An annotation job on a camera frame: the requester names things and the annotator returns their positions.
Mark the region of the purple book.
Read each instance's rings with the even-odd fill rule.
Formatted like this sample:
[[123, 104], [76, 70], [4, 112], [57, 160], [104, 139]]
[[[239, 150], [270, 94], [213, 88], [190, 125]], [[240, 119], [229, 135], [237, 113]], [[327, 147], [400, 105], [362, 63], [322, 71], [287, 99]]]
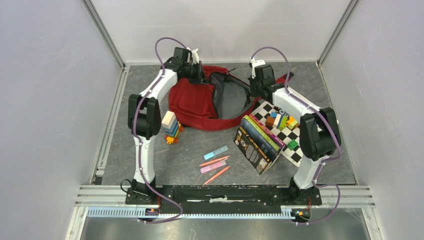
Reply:
[[258, 118], [256, 118], [253, 114], [248, 115], [253, 122], [273, 141], [275, 142], [280, 148], [284, 148], [286, 146], [285, 143], [282, 142], [274, 133], [272, 133], [266, 125], [261, 123]]

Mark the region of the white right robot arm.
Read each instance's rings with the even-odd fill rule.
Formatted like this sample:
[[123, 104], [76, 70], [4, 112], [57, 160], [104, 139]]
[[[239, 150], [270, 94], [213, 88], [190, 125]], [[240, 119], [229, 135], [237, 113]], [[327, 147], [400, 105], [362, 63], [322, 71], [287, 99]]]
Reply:
[[263, 60], [254, 60], [249, 77], [250, 92], [286, 111], [299, 122], [299, 145], [303, 153], [300, 166], [289, 189], [289, 199], [302, 204], [309, 198], [308, 189], [316, 186], [323, 164], [341, 151], [341, 140], [335, 111], [319, 108], [291, 90], [288, 82], [277, 83], [274, 70]]

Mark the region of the red student backpack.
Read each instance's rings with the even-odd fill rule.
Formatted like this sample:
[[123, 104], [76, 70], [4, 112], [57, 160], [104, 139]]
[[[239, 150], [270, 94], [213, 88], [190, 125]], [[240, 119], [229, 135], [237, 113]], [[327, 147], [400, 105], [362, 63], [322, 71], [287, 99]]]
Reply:
[[215, 65], [203, 70], [208, 83], [192, 84], [181, 78], [171, 87], [168, 108], [183, 125], [204, 131], [221, 131], [238, 126], [245, 115], [259, 106], [249, 84]]

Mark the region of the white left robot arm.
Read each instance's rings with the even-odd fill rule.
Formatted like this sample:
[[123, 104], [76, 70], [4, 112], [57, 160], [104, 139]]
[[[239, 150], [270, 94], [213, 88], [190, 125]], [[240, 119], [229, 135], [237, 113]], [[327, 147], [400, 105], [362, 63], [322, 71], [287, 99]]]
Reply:
[[139, 94], [128, 98], [127, 125], [136, 147], [136, 170], [131, 188], [145, 204], [157, 198], [154, 188], [154, 143], [161, 129], [160, 102], [181, 78], [193, 78], [196, 84], [206, 81], [198, 49], [176, 47], [173, 56], [164, 62], [157, 77]]

